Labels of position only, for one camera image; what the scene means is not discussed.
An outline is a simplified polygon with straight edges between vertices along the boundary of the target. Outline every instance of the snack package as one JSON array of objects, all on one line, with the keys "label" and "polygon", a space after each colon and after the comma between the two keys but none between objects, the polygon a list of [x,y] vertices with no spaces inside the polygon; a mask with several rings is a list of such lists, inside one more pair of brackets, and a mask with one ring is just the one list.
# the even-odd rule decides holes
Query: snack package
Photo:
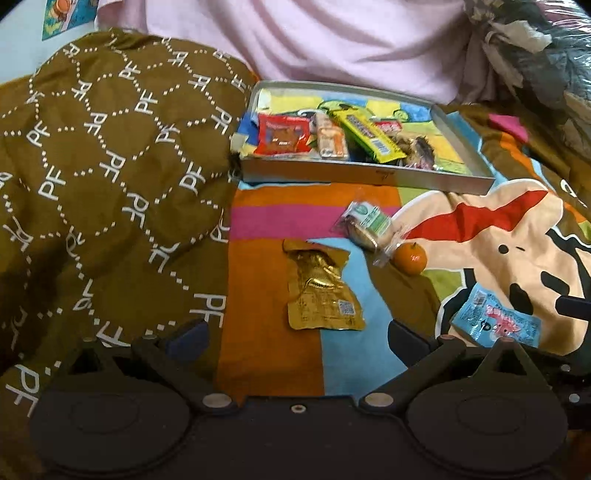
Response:
[{"label": "snack package", "polygon": [[309,153],[310,121],[285,115],[259,115],[256,155]]},{"label": "snack package", "polygon": [[400,160],[401,167],[420,168],[421,170],[434,170],[435,151],[426,137],[409,137],[399,132],[395,134],[394,141],[407,157]]},{"label": "snack package", "polygon": [[351,202],[337,227],[358,247],[375,253],[374,265],[385,265],[403,242],[406,231],[395,228],[387,213],[365,201]]},{"label": "snack package", "polygon": [[393,164],[406,157],[396,143],[356,109],[334,111],[331,115],[345,133],[366,151],[372,161]]},{"label": "snack package", "polygon": [[503,336],[537,347],[540,343],[539,318],[504,307],[495,294],[477,283],[452,324],[478,344],[491,347]]},{"label": "snack package", "polygon": [[377,120],[374,123],[382,132],[392,139],[394,139],[396,134],[402,130],[402,123],[398,120]]},{"label": "snack package", "polygon": [[328,160],[347,160],[349,150],[343,129],[337,127],[324,112],[315,114],[314,123],[320,156]]},{"label": "snack package", "polygon": [[291,328],[363,330],[361,304],[342,280],[349,252],[302,240],[284,240],[289,257],[287,315]]}]

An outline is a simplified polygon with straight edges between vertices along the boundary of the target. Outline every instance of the metal screw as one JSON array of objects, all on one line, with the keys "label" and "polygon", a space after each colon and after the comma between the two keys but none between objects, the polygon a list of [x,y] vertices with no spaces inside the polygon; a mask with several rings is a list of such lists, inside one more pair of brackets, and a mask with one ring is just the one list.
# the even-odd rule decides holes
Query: metal screw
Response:
[{"label": "metal screw", "polygon": [[370,393],[367,397],[365,397],[365,403],[372,407],[385,408],[392,405],[392,403],[394,403],[394,399],[387,393],[375,392]]},{"label": "metal screw", "polygon": [[226,408],[232,404],[232,399],[225,393],[210,393],[203,397],[203,405],[208,408]]},{"label": "metal screw", "polygon": [[308,410],[304,405],[293,405],[291,406],[291,411],[293,413],[304,413],[306,410]]}]

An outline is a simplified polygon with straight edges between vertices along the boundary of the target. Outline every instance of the cartoon dog print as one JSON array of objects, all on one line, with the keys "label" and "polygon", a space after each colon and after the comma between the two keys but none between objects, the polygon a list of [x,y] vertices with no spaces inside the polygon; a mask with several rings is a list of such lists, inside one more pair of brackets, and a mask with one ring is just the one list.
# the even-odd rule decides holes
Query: cartoon dog print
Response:
[{"label": "cartoon dog print", "polygon": [[463,286],[441,304],[435,334],[462,338],[450,322],[478,282],[505,307],[541,320],[541,349],[565,355],[579,348],[587,322],[558,314],[556,300],[591,300],[591,247],[562,236],[562,215],[562,200],[529,179],[486,196],[427,192],[399,210],[394,222],[425,249],[427,269],[462,273]]}]

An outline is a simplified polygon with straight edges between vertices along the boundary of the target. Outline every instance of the plastic bag pile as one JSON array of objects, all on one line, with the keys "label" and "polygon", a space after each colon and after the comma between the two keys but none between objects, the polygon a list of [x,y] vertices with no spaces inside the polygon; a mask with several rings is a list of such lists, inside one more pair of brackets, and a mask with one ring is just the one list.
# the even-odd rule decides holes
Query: plastic bag pile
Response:
[{"label": "plastic bag pile", "polygon": [[591,18],[573,0],[465,0],[509,90],[591,160]]}]

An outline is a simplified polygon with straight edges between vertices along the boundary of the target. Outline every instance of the round black pad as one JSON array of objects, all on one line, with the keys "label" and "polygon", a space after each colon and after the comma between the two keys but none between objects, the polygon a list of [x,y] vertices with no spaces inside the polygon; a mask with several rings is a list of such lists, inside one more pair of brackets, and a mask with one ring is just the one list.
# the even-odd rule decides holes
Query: round black pad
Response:
[{"label": "round black pad", "polygon": [[174,391],[130,377],[101,388],[86,376],[69,377],[67,388],[40,398],[30,431],[44,460],[69,471],[114,474],[149,466],[183,437],[190,411]]},{"label": "round black pad", "polygon": [[408,425],[433,455],[462,469],[519,472],[563,444],[567,419],[556,396],[500,374],[488,387],[467,378],[431,387],[410,404]]}]

